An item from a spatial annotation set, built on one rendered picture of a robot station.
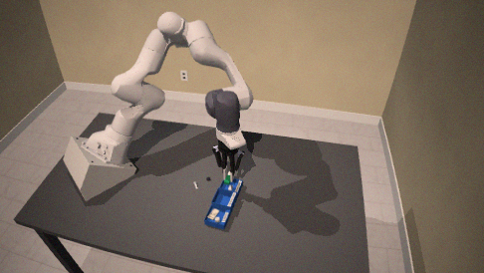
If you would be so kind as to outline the cream domino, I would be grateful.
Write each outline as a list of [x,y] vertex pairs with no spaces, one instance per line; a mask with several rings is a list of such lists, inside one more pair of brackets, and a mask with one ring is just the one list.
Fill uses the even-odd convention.
[[208,218],[209,219],[214,219],[216,217],[216,215],[218,214],[219,210],[213,208],[213,210],[211,211],[211,213],[208,215]]

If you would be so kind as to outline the blue rack of three labelled bins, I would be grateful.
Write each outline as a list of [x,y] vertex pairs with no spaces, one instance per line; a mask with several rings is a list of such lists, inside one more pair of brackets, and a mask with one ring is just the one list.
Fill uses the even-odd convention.
[[[233,185],[233,188],[232,188],[233,191],[228,190],[229,185]],[[209,225],[209,226],[216,227],[216,228],[223,229],[223,230],[225,229],[226,224],[228,222],[228,219],[229,219],[231,212],[233,210],[233,207],[235,205],[235,202],[236,202],[238,195],[240,193],[240,190],[242,188],[243,180],[234,178],[233,181],[230,182],[229,185],[224,184],[224,179],[223,179],[220,187],[218,187],[218,189],[217,189],[217,191],[216,191],[216,193],[215,193],[215,195],[214,195],[214,197],[211,201],[211,206],[210,206],[210,208],[209,208],[209,210],[206,214],[206,217],[204,219],[205,225]],[[237,192],[235,192],[235,191],[237,191]],[[214,219],[208,218],[208,215],[211,213],[213,208],[219,210],[218,214],[216,215],[216,217],[219,217],[219,219],[220,219],[219,222],[215,222],[215,218]],[[222,219],[222,217],[223,217],[223,219]]]

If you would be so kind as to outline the green and white eraser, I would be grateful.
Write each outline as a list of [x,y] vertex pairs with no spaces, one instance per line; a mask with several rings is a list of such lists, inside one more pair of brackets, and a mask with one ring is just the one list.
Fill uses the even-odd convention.
[[231,182],[231,180],[230,180],[230,171],[229,171],[228,174],[227,174],[227,176],[226,176],[226,178],[225,178],[225,180],[224,180],[224,184],[228,184],[229,185],[230,182]]

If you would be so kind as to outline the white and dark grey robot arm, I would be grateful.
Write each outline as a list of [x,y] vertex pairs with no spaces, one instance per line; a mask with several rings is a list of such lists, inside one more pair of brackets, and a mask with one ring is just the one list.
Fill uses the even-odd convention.
[[159,17],[157,28],[148,35],[135,65],[116,76],[111,84],[112,94],[132,105],[117,111],[113,123],[103,132],[83,140],[81,148],[105,163],[125,163],[137,125],[149,111],[159,109],[165,101],[163,90],[143,80],[160,71],[167,51],[173,45],[176,48],[189,47],[197,63],[226,72],[235,87],[210,91],[205,97],[206,111],[214,119],[217,117],[216,136],[229,149],[245,145],[240,130],[240,111],[250,108],[253,94],[230,55],[216,44],[208,25],[201,20],[189,23],[175,12],[165,12]]

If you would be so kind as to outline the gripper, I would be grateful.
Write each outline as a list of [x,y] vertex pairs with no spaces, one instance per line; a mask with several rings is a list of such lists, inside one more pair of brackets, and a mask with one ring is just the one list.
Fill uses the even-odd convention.
[[[230,159],[230,169],[231,169],[230,170],[230,180],[232,182],[233,179],[234,179],[235,170],[236,171],[238,170],[239,165],[240,165],[241,158],[243,157],[245,151],[239,150],[239,147],[230,150],[228,148],[228,146],[226,144],[224,144],[220,140],[218,140],[218,145],[215,145],[213,147],[212,151],[215,154],[215,157],[216,157],[216,161],[217,161],[218,166],[223,168],[224,180],[225,180],[225,178],[227,176],[227,155],[229,156],[229,159]],[[222,158],[221,158],[220,151],[222,153]],[[238,159],[237,159],[237,162],[236,162],[236,165],[235,165],[234,155],[236,153],[238,153]]]

